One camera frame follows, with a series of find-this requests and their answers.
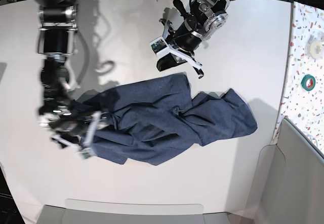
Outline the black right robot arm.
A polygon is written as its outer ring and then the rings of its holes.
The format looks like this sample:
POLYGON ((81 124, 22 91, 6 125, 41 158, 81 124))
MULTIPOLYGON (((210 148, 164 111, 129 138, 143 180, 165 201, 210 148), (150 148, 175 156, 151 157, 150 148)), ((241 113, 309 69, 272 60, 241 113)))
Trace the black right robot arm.
POLYGON ((52 139, 62 147, 71 146, 87 159, 95 156, 93 139, 101 111, 82 106, 72 99, 79 85, 67 65, 73 54, 77 27, 77 0, 34 0, 40 20, 37 52, 44 57, 40 72, 43 104, 38 109, 39 124, 52 131, 52 139))

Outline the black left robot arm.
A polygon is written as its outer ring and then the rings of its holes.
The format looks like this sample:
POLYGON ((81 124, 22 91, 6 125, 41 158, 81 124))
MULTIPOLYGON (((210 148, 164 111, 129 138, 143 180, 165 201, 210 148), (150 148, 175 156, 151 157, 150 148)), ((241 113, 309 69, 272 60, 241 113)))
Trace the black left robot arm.
POLYGON ((189 0, 189 10, 186 10, 180 0, 173 0, 183 22, 177 29, 173 29, 170 20, 159 20, 164 26, 163 34, 150 42, 151 49, 158 58, 158 71, 189 63, 202 78, 202 64, 195 59, 194 51, 226 23, 226 10, 231 1, 235 0, 189 0))

